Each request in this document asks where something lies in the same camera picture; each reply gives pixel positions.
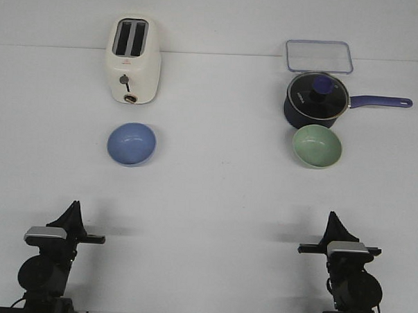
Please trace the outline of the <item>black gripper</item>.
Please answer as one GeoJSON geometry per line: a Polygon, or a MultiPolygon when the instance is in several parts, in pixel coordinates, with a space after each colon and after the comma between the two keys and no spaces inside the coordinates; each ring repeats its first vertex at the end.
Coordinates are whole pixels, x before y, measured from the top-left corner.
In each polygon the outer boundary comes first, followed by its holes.
{"type": "Polygon", "coordinates": [[[90,235],[86,232],[82,222],[80,201],[73,201],[67,210],[55,221],[56,226],[71,226],[76,207],[76,229],[65,229],[66,240],[56,238],[39,238],[39,250],[42,255],[56,258],[75,258],[77,247],[80,243],[104,244],[104,235],[90,235]]]}
{"type": "Polygon", "coordinates": [[[298,253],[323,254],[329,269],[362,271],[365,265],[381,255],[381,248],[371,247],[352,235],[334,211],[329,213],[324,237],[317,244],[299,244],[298,253]]]}

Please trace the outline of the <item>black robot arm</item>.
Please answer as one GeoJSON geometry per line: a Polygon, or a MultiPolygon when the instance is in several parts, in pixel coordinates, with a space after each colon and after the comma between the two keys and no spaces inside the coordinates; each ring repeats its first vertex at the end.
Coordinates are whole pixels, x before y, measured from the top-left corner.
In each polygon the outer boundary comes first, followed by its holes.
{"type": "Polygon", "coordinates": [[[33,226],[24,242],[39,253],[19,268],[18,283],[25,290],[23,313],[79,313],[71,298],[64,296],[78,245],[104,244],[104,235],[90,235],[82,222],[79,201],[74,201],[58,219],[33,226]]]}
{"type": "Polygon", "coordinates": [[[334,309],[322,313],[376,313],[383,292],[381,284],[365,265],[381,255],[377,247],[365,246],[352,235],[331,211],[324,235],[317,244],[300,244],[299,253],[323,254],[329,278],[326,289],[333,297],[334,309]]]}

